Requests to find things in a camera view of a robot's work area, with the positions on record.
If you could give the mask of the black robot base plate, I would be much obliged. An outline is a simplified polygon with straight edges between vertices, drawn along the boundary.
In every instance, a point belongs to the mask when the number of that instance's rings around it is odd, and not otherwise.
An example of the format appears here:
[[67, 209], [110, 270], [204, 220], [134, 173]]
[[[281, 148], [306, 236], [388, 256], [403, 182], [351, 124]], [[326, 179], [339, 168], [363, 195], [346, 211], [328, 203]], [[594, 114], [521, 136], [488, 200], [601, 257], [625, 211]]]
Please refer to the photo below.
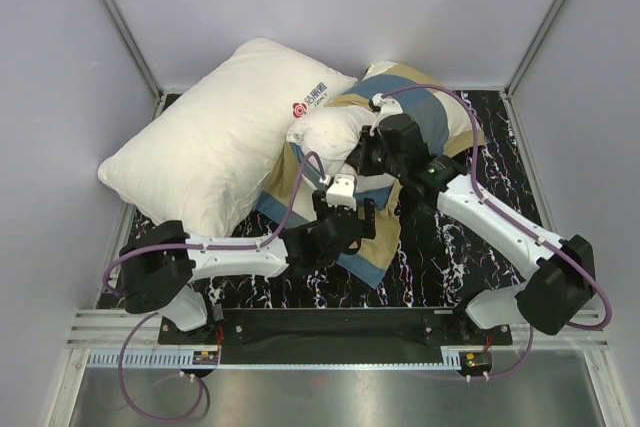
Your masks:
[[445, 370], [476, 377], [491, 372], [498, 337], [434, 309], [228, 309], [190, 332], [163, 319], [159, 342], [193, 347], [198, 364], [216, 347], [214, 361], [226, 368]]

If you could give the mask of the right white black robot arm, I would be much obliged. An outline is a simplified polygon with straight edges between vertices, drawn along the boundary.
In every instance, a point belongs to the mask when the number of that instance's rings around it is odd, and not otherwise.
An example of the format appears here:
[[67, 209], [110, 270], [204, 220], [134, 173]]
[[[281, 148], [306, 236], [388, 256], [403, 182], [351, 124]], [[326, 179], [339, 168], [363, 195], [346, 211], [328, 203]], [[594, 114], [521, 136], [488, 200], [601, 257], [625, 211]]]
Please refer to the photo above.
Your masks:
[[396, 178], [411, 197], [464, 224], [519, 271], [522, 283], [484, 290], [464, 301], [464, 312], [453, 321], [463, 342], [476, 343], [491, 328], [521, 322], [556, 335], [594, 296], [594, 255], [588, 241], [547, 231], [475, 187], [465, 167], [429, 152], [408, 115], [363, 126], [347, 162], [360, 176]]

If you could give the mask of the blue beige patchwork pillowcase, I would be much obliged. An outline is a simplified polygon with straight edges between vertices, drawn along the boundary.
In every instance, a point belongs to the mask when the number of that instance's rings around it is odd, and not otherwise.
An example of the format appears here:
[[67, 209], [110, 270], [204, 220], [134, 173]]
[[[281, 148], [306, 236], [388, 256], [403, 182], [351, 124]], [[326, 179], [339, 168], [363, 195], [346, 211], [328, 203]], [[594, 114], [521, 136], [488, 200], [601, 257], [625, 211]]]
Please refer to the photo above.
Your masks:
[[[304, 114], [287, 128], [286, 139], [266, 178], [256, 209], [273, 221], [296, 227], [315, 220], [312, 194], [320, 188], [319, 173], [304, 156], [316, 152], [326, 174], [355, 175], [348, 156], [360, 136], [380, 133], [402, 120], [415, 122], [428, 152], [455, 157], [485, 142], [479, 124], [450, 95], [436, 90], [436, 80], [407, 65], [390, 61], [370, 66], [362, 81], [325, 106]], [[363, 240], [353, 255], [342, 254], [339, 266], [377, 288], [396, 254], [401, 226], [396, 207], [400, 183], [388, 174], [359, 176], [355, 199], [374, 201], [376, 236]]]

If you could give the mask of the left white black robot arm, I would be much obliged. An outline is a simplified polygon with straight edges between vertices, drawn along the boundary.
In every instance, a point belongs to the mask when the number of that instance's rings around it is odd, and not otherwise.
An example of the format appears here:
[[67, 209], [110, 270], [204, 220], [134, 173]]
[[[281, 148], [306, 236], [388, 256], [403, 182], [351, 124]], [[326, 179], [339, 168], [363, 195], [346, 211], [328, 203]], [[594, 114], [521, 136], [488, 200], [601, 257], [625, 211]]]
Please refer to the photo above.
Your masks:
[[312, 195], [315, 221], [282, 230], [275, 238], [190, 241], [179, 221], [155, 228], [121, 252], [124, 261], [117, 290], [129, 314], [158, 313], [190, 340], [208, 341], [216, 319], [203, 295], [191, 284], [237, 275], [301, 277], [334, 265], [342, 255], [356, 254], [365, 239], [375, 237], [375, 202], [351, 204], [329, 192]]

